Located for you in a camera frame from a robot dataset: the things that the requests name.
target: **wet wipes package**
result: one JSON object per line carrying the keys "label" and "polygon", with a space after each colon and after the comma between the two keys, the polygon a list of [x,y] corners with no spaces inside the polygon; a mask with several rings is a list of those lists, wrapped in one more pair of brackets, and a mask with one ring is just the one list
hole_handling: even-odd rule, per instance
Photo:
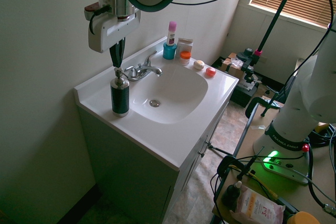
{"label": "wet wipes package", "polygon": [[241,187],[234,219],[242,224],[282,224],[285,206],[280,206],[246,186]]}

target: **soap dispenser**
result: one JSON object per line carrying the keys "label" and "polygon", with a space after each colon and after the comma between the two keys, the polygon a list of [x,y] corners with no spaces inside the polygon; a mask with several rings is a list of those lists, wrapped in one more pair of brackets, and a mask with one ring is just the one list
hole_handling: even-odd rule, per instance
{"label": "soap dispenser", "polygon": [[111,81],[112,111],[122,118],[130,108],[130,83],[122,77],[122,68],[115,68],[114,71],[116,78]]}

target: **faucet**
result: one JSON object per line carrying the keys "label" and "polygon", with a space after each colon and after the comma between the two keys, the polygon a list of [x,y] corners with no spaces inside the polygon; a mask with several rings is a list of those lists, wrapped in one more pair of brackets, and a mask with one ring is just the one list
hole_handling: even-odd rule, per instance
{"label": "faucet", "polygon": [[129,71],[127,78],[130,81],[139,81],[140,79],[147,76],[150,72],[154,72],[157,76],[161,76],[162,70],[151,65],[151,57],[156,53],[157,51],[147,56],[145,62],[143,64],[138,64],[137,68],[134,66],[126,68],[125,71]]}

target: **table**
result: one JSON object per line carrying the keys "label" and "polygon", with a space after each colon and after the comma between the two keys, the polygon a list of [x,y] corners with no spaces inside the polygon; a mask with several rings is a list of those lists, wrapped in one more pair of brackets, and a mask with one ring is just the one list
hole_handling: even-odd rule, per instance
{"label": "table", "polygon": [[[264,107],[259,106],[256,110],[256,114],[251,121],[250,127],[247,130],[245,138],[241,139],[241,146],[238,145],[234,155],[237,155],[237,158],[244,156],[252,156],[254,155],[254,151],[252,149],[252,144],[255,139],[259,138],[264,130],[258,129],[259,125],[264,125],[267,127],[273,118],[276,117],[279,110],[269,109],[266,113],[265,117],[260,116],[263,112]],[[314,148],[314,170],[313,170],[313,181],[331,198],[335,197],[335,179],[334,172],[329,159],[329,149],[328,147],[322,148]],[[268,172],[264,170],[262,164],[256,163],[251,167],[256,171],[256,176],[261,179],[271,190],[273,190],[276,194],[284,198],[290,204],[295,206],[300,211],[306,211],[315,216],[321,224],[329,224],[336,223],[336,220],[325,213],[322,208],[314,201],[312,198],[309,188],[307,185],[302,185],[293,180],[289,180],[285,177],[279,176],[277,174]],[[235,183],[237,181],[237,172],[236,171],[228,171],[226,179],[222,179],[220,183],[217,194],[217,204],[218,208],[226,222],[229,224],[239,224],[236,220],[234,220],[228,209],[222,204],[221,197],[226,188]],[[261,187],[254,180],[247,178],[244,176],[242,180],[243,184],[252,190],[265,195],[262,191]],[[330,204],[330,201],[325,198],[317,189],[314,189],[318,198],[324,204]],[[213,208],[213,213],[216,216],[219,216],[216,207]],[[219,218],[215,217],[212,220],[212,223],[218,223]]]}

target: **green light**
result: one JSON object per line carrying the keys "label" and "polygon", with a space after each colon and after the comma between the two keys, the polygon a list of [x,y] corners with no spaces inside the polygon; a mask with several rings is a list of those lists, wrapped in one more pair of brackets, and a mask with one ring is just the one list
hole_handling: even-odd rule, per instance
{"label": "green light", "polygon": [[279,153],[278,151],[272,151],[271,154],[269,154],[268,157],[265,157],[263,161],[269,162],[271,157],[275,157],[276,155],[278,155],[278,153]]}

